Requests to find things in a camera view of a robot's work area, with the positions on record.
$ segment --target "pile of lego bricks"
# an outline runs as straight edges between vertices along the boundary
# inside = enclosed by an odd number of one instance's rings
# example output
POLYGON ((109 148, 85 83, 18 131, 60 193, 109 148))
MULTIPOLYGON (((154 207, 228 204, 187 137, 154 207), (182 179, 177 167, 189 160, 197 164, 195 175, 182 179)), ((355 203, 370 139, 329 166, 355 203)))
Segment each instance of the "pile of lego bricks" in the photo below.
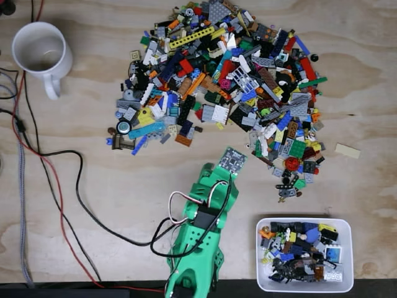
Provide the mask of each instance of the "pile of lego bricks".
POLYGON ((273 281, 342 282, 342 247, 335 228, 310 222, 271 222, 263 227, 263 270, 273 281))
POLYGON ((324 160, 314 103, 326 78, 314 72, 310 60, 318 56, 294 30, 273 28, 227 0, 173 9, 169 20, 145 32, 142 58, 131 52, 108 144, 133 155, 150 140, 172 137, 190 146, 203 130, 187 120, 193 110, 197 121, 219 129, 234 122, 249 132, 247 147, 281 178, 279 202, 300 196, 324 160), (199 94, 205 104, 196 101, 199 94))

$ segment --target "wooden table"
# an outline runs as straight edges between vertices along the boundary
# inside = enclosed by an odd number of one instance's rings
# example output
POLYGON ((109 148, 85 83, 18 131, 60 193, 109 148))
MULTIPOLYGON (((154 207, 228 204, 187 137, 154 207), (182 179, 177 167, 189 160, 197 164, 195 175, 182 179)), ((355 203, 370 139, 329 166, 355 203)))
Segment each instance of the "wooden table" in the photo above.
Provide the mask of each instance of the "wooden table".
MULTIPOLYGON (((44 151, 66 148, 84 155, 81 195, 106 225, 135 240, 148 241, 167 216, 168 195, 188 192, 202 165, 216 162, 227 145, 249 155, 236 184, 240 195, 222 232, 226 261, 220 278, 255 278, 255 224, 269 215, 320 215, 346 219, 354 238, 357 278, 397 278, 397 34, 390 1, 246 0, 265 25, 294 28, 319 55, 314 67, 328 82, 317 106, 325 128, 326 161, 303 196, 279 204, 278 179, 245 148, 248 134, 237 125, 220 131, 204 125, 190 148, 176 142, 150 143, 135 157, 105 145, 114 126, 115 100, 126 78, 131 50, 140 49, 144 30, 166 20, 171 8, 187 1, 46 1, 42 21, 55 24, 74 54, 74 66, 62 80, 62 97, 49 100, 41 82, 28 76, 30 100, 44 151), (336 143, 358 148, 358 160, 334 153, 336 143)), ((0 17, 0 66, 15 68, 14 34, 30 18, 30 1, 19 1, 12 17, 0 17)), ((1 101, 1 107, 11 103, 1 101)), ((20 115, 33 140, 25 100, 20 115)), ((19 263, 17 145, 11 120, 0 116, 0 282, 22 282, 19 263)), ((102 274, 103 280, 166 279, 165 259, 98 227, 77 202, 74 184, 78 160, 51 158, 60 175, 65 212, 102 274)), ((28 154, 26 164, 29 265, 39 281, 86 281, 60 232, 60 215, 42 166, 28 154)), ((175 214, 184 205, 174 202, 175 214)), ((159 244, 169 249, 169 239, 159 244)))

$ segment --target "white plastic bin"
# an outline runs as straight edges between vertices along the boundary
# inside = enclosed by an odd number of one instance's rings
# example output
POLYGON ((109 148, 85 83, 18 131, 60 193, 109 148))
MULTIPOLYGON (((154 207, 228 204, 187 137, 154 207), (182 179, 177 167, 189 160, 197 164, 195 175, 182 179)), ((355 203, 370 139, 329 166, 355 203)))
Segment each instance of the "white plastic bin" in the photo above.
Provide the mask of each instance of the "white plastic bin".
POLYGON ((349 292, 354 284, 353 270, 353 245, 352 230, 343 219, 314 219, 308 217, 273 217, 261 219, 256 225, 256 280, 258 286, 267 292, 291 292, 291 293, 345 293, 349 292), (341 264, 343 268, 342 282, 304 282, 292 280, 288 284, 285 280, 281 283, 269 279, 263 270, 261 259, 264 251, 261 248, 261 236, 258 231, 263 226, 269 226, 270 222, 313 222, 315 224, 330 225, 339 233, 337 243, 342 246, 341 264))

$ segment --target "circuit board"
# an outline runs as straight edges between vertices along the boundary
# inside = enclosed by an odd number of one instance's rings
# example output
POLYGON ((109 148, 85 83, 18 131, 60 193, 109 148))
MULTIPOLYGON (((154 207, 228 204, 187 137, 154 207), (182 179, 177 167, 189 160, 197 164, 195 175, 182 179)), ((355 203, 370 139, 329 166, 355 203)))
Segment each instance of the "circuit board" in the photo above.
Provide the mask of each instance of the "circuit board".
POLYGON ((219 161, 221 168, 228 170, 231 174, 237 175, 238 171, 241 170, 247 157, 240 152, 228 147, 219 161))

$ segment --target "blue lego brick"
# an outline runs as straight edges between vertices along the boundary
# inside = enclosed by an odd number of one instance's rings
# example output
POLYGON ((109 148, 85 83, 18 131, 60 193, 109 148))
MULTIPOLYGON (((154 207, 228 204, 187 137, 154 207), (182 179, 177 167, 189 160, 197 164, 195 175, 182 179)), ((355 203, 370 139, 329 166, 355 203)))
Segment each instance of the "blue lego brick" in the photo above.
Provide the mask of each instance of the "blue lego brick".
POLYGON ((174 104, 178 102, 178 96, 174 93, 169 93, 168 94, 168 101, 167 101, 167 107, 173 107, 174 104))
POLYGON ((132 150, 131 154, 136 155, 138 153, 139 149, 143 146, 143 144, 146 143, 147 139, 148 139, 148 136, 144 135, 143 138, 141 138, 141 140, 139 141, 139 143, 135 145, 135 148, 134 148, 134 150, 132 150))
POLYGON ((277 151, 280 148, 281 143, 280 142, 274 142, 274 147, 273 150, 277 151))
POLYGON ((306 242, 308 243, 314 243, 318 238, 319 238, 320 232, 318 231, 318 228, 312 228, 306 232, 306 236, 308 237, 306 239, 306 242))
POLYGON ((299 45, 299 47, 302 49, 302 52, 305 53, 306 56, 310 54, 310 51, 308 48, 306 48, 306 45, 300 40, 299 36, 295 36, 295 42, 299 45))
POLYGON ((293 256, 293 253, 281 253, 280 254, 280 259, 283 262, 286 262, 286 261, 289 261, 289 260, 293 260, 294 256, 293 256))
POLYGON ((302 222, 302 226, 303 226, 303 231, 306 233, 308 230, 311 230, 312 228, 317 228, 318 224, 313 222, 302 222))
POLYGON ((277 124, 277 128, 279 130, 283 130, 285 127, 287 127, 287 125, 291 121, 291 119, 292 119, 292 116, 290 115, 290 111, 288 111, 287 113, 285 113, 284 117, 277 124))
POLYGON ((295 137, 302 137, 304 136, 304 131, 303 129, 298 129, 297 133, 295 134, 295 137))
POLYGON ((131 89, 131 88, 132 88, 132 82, 131 82, 130 79, 126 79, 126 80, 124 81, 124 83, 125 83, 127 89, 131 89))
POLYGON ((252 98, 256 97, 256 92, 255 90, 251 90, 248 93, 243 93, 243 96, 241 97, 241 101, 248 101, 252 98))
POLYGON ((288 37, 288 32, 284 30, 280 30, 279 37, 274 45, 272 52, 270 53, 272 57, 277 57, 279 55, 279 53, 284 47, 287 37, 288 37))
POLYGON ((244 53, 244 49, 243 48, 232 48, 231 49, 231 54, 233 56, 240 56, 242 53, 244 53))
POLYGON ((175 55, 171 58, 171 60, 169 60, 166 68, 161 72, 161 74, 159 74, 158 77, 168 82, 169 79, 171 79, 171 76, 174 74, 175 65, 183 58, 184 55, 180 51, 175 52, 175 55))
POLYGON ((303 254, 303 248, 302 248, 302 246, 293 244, 290 247, 289 253, 292 253, 294 255, 302 255, 303 254))
POLYGON ((155 122, 153 124, 149 124, 147 126, 141 127, 140 129, 131 130, 128 133, 128 137, 130 139, 139 138, 139 137, 142 137, 143 135, 147 135, 148 133, 160 132, 160 131, 162 131, 164 129, 166 129, 166 126, 165 126, 164 122, 163 121, 158 121, 158 122, 155 122))

